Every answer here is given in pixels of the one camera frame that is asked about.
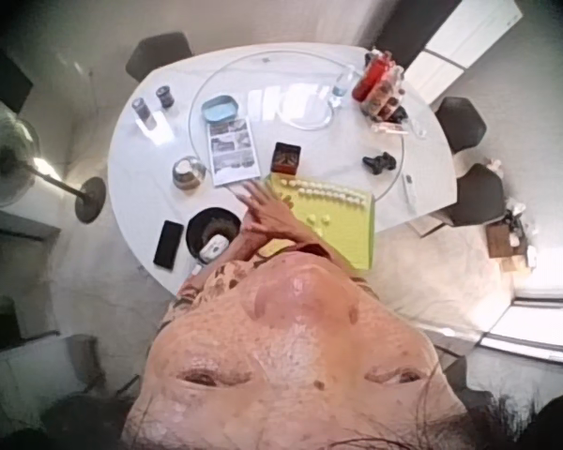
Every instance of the yellow go board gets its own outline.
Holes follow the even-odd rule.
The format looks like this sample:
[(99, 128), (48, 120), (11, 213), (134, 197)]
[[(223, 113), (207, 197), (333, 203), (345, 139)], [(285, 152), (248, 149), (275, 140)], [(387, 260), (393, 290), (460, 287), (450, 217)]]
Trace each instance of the yellow go board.
[[(374, 203), (370, 192), (280, 173), (272, 173), (270, 181), (280, 198), (291, 204), (298, 220), (309, 225), (356, 269), (371, 268)], [(289, 244), (272, 241), (260, 253), (269, 256)]]

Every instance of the round table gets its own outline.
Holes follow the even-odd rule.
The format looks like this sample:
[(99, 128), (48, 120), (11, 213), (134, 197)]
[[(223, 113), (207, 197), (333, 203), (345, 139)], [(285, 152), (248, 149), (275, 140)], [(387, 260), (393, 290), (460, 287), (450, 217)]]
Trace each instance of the round table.
[[(137, 87), (114, 129), (108, 163), (109, 193), (119, 228), (145, 269), (176, 293), (196, 265), (185, 239), (172, 271), (153, 264), (164, 220), (187, 225), (211, 206), (240, 218), (245, 206), (233, 195), (237, 185), (213, 187), (210, 171), (194, 191), (172, 182), (174, 163), (197, 156), (210, 169), (202, 104), (221, 94), (238, 102), (247, 117), (261, 175), (269, 174), (276, 142), (300, 145), (298, 176), (370, 191), (375, 199), (375, 230), (380, 232), (456, 201), (456, 178), (446, 137), (433, 112), (408, 85), (403, 105), (425, 131), (421, 139), (373, 133), (348, 93), (331, 122), (316, 130), (298, 129), (288, 119), (308, 121), (303, 98), (325, 98), (347, 65), (362, 69), (365, 50), (357, 47), (292, 43), (234, 48), (194, 56), (153, 71)], [(171, 86), (175, 105), (162, 110), (156, 90)], [(157, 126), (146, 129), (131, 102), (144, 98)], [(397, 170), (372, 175), (363, 156), (393, 155)], [(414, 180), (416, 201), (406, 199), (402, 173)]]

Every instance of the black hair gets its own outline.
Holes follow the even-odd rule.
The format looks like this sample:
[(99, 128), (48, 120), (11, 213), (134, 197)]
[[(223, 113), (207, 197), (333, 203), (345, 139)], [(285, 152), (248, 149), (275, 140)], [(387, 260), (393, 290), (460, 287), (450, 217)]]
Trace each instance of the black hair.
[[(0, 449), (201, 450), (181, 442), (170, 442), (170, 445), (121, 442), (118, 437), (131, 402), (129, 398), (70, 398), (60, 402), (58, 408), (52, 408), (49, 416), (44, 417), (50, 438), (46, 433), (27, 429), (0, 441)], [(327, 448), (563, 450), (563, 396), (554, 399), (539, 412), (533, 402), (528, 411), (518, 412), (507, 397), (501, 397), (465, 414), (433, 423), (424, 432), (411, 438), (389, 440), (382, 437), (356, 437), (331, 443)]]

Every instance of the glass tabletop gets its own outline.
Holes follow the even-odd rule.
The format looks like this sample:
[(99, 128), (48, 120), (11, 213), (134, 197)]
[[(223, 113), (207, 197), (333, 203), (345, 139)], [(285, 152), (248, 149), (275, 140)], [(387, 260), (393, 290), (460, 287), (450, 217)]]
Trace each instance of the glass tabletop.
[[(231, 96), (238, 104), (236, 118), (250, 122), (262, 176), (270, 173), (275, 144), (289, 143), (301, 147), (297, 176), (370, 191), (381, 199), (400, 175), (403, 138), (371, 131), (350, 95), (352, 85), (339, 108), (328, 104), (345, 70), (341, 62), (296, 51), (257, 52), (223, 66), (205, 81), (190, 107), (190, 141), (196, 156), (210, 166), (203, 104)], [(397, 168), (373, 175), (362, 159), (384, 152), (396, 158)]]

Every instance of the black chair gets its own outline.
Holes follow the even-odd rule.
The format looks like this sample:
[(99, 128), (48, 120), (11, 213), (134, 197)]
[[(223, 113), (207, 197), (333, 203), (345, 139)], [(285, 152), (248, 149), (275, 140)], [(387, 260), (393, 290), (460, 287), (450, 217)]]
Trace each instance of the black chair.
[(453, 154), (478, 146), (486, 134), (486, 124), (467, 98), (444, 98), (435, 115)]
[(135, 48), (125, 70), (141, 82), (155, 68), (162, 68), (191, 56), (190, 44), (183, 33), (147, 37)]
[(429, 236), (441, 228), (484, 225), (505, 216), (505, 194), (500, 177), (482, 164), (473, 167), (457, 179), (457, 202), (432, 214), (442, 224), (421, 237)]

